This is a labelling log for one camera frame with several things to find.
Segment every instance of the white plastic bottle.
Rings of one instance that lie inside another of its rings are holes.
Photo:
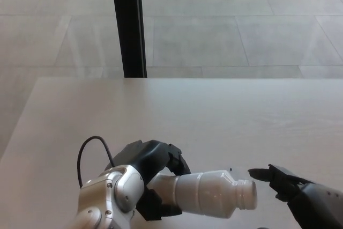
[[[157,192],[164,204],[199,215],[229,218],[236,208],[252,210],[257,206],[255,182],[235,181],[228,171],[158,174],[148,187]]]

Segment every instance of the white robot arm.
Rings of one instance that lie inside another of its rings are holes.
[[[252,180],[235,181],[228,171],[191,174],[181,151],[165,143],[129,144],[112,164],[118,165],[82,186],[77,215],[66,229],[130,229],[136,206],[146,220],[159,220],[182,211],[229,218],[236,208],[257,205]],[[158,173],[165,166],[180,175]],[[157,207],[172,211],[154,215],[156,198],[161,202]]]

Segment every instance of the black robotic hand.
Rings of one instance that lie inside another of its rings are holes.
[[[249,174],[256,180],[269,182],[277,192],[275,197],[287,202],[302,229],[343,229],[342,192],[274,165],[269,165],[269,169],[250,169]]]

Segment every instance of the black cable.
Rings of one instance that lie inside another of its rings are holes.
[[[112,167],[114,167],[113,158],[112,158],[111,152],[109,152],[109,149],[108,149],[108,146],[107,146],[107,143],[105,142],[105,140],[102,137],[100,137],[100,136],[92,136],[92,137],[88,138],[87,140],[85,140],[85,142],[83,142],[83,144],[81,146],[81,149],[79,150],[79,154],[77,156],[77,179],[79,180],[80,188],[82,188],[82,186],[83,186],[82,178],[81,178],[81,169],[80,169],[82,152],[83,152],[85,146],[87,145],[87,143],[90,142],[93,139],[98,139],[99,141],[101,141],[101,143],[105,147],[105,150],[106,150],[107,156],[109,158],[109,161],[110,161]]]

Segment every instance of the bottle neck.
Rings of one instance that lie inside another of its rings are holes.
[[[257,206],[257,190],[255,182],[238,180],[235,185],[236,206],[241,210],[252,210]]]

